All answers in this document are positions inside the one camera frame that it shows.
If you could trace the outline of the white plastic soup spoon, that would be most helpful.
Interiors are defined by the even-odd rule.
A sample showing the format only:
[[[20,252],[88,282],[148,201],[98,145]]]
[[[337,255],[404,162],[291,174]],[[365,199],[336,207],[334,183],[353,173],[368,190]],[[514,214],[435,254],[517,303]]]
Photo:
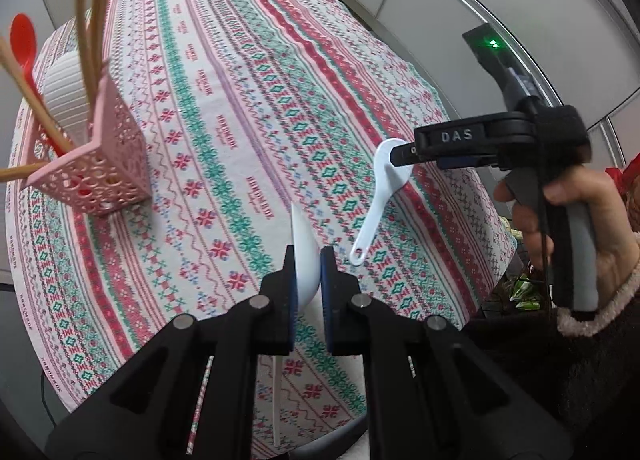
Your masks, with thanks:
[[[295,258],[295,284],[297,289],[297,315],[305,313],[320,284],[320,250],[312,229],[303,212],[291,204],[291,229]],[[280,411],[283,380],[283,357],[272,357],[272,438],[273,446],[281,446]]]

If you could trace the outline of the white ridged rice paddle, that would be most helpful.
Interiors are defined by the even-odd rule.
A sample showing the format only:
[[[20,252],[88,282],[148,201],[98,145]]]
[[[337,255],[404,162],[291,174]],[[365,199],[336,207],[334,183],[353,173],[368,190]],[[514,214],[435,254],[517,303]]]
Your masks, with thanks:
[[[66,52],[47,71],[43,100],[49,113],[75,146],[89,141],[89,100],[82,76],[79,52]]]

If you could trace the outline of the pink perforated utensil holder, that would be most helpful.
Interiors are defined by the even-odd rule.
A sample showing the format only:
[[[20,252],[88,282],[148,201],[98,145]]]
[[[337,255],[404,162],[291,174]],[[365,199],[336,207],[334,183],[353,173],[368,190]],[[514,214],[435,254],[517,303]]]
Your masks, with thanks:
[[[110,73],[99,81],[91,139],[44,163],[23,186],[96,216],[152,197],[142,130]]]

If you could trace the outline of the patterned striped tablecloth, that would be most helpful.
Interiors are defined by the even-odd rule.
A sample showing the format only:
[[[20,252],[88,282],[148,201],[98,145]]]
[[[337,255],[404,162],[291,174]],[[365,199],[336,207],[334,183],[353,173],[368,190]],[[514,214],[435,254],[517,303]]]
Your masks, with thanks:
[[[437,91],[336,0],[112,0],[104,53],[146,143],[152,199],[109,217],[12,183],[11,268],[44,372],[73,411],[179,313],[255,294],[291,242],[290,207],[341,269],[402,316],[468,323],[512,259],[477,173],[414,168],[367,261],[348,254],[387,138],[447,120]],[[260,358],[252,456],[267,459],[366,412],[361,362],[326,352],[318,297],[283,362]]]

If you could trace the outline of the red plastic bag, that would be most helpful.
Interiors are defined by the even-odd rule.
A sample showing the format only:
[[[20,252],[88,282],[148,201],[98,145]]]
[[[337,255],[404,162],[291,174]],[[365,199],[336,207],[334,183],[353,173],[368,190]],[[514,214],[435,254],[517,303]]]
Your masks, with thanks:
[[[620,196],[626,199],[634,190],[634,182],[640,175],[640,154],[637,154],[624,169],[607,167],[605,172],[614,181]]]

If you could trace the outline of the wooden chopstick top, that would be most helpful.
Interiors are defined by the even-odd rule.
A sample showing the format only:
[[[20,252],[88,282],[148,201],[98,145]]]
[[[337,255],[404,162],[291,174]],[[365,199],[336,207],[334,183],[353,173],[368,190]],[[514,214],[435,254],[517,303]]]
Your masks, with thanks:
[[[58,129],[58,124],[52,119],[47,109],[42,105],[32,88],[26,82],[21,67],[17,64],[9,44],[4,38],[0,40],[1,65],[4,71],[11,76],[17,88],[21,91],[23,98],[26,100],[36,120],[47,134],[57,154],[64,154],[74,149],[74,145],[70,140],[66,139]]]

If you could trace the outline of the white rice scoop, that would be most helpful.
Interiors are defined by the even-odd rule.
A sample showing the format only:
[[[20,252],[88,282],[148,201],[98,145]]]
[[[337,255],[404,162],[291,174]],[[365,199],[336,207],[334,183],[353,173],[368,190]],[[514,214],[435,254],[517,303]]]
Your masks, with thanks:
[[[405,140],[390,138],[382,141],[376,148],[373,157],[373,174],[375,180],[374,194],[366,218],[360,227],[349,261],[354,266],[360,266],[367,257],[368,250],[374,240],[384,209],[393,195],[400,190],[412,174],[412,164],[395,166],[392,163],[392,152],[396,148],[407,146]]]

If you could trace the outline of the red plastic spoon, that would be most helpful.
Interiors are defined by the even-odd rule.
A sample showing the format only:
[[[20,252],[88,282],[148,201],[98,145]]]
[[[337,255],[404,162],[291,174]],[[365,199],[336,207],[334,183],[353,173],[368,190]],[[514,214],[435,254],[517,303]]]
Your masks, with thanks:
[[[37,38],[34,24],[25,13],[17,13],[10,27],[10,45],[13,56],[21,68],[24,81],[44,104],[38,87],[32,76],[32,69],[37,56]]]

